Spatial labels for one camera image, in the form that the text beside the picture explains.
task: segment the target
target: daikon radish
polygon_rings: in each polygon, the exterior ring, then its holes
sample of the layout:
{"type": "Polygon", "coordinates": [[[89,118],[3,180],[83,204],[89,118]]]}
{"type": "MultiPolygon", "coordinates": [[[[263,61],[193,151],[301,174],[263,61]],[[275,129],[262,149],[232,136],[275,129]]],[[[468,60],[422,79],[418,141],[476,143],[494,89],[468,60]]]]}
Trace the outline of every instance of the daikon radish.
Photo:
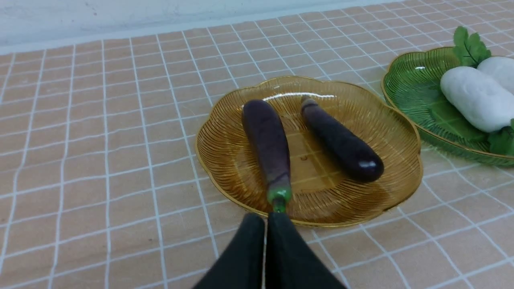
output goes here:
{"type": "Polygon", "coordinates": [[[495,56],[482,61],[478,70],[491,76],[504,89],[514,94],[514,59],[495,56]]]}
{"type": "Polygon", "coordinates": [[[514,95],[491,76],[459,66],[443,75],[440,86],[448,101],[477,129],[491,133],[510,126],[514,95]]]}

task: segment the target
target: purple eggplant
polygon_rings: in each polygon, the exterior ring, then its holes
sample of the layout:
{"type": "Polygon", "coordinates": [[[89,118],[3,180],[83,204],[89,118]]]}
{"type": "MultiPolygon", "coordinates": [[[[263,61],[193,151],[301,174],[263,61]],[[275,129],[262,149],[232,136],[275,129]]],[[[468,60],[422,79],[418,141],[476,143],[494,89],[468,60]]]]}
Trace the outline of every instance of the purple eggplant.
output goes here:
{"type": "Polygon", "coordinates": [[[242,123],[267,186],[267,200],[275,212],[284,212],[292,192],[289,147],[280,117],[266,101],[250,100],[243,106],[242,123]]]}
{"type": "Polygon", "coordinates": [[[367,143],[319,107],[314,99],[304,96],[301,101],[307,126],[348,176],[363,183],[382,176],[383,161],[367,143]]]}

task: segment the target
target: green eggplant stem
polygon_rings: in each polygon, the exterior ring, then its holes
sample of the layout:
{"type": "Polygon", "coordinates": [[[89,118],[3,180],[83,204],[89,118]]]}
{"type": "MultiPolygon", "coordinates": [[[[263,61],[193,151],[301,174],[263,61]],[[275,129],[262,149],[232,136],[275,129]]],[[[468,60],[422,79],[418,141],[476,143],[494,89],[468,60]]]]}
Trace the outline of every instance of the green eggplant stem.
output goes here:
{"type": "Polygon", "coordinates": [[[276,197],[273,199],[273,212],[285,213],[286,211],[286,200],[283,197],[276,197]]]}

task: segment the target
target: green plate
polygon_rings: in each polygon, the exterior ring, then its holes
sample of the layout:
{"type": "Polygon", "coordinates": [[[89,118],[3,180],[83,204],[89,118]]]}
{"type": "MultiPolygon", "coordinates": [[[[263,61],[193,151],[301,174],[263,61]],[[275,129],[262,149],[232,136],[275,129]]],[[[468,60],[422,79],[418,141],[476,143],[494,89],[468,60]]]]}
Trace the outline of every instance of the green plate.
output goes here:
{"type": "Polygon", "coordinates": [[[414,122],[428,143],[484,164],[514,165],[513,156],[490,153],[488,134],[473,127],[441,92],[441,77],[457,66],[452,47],[400,55],[382,79],[385,99],[414,122]]]}

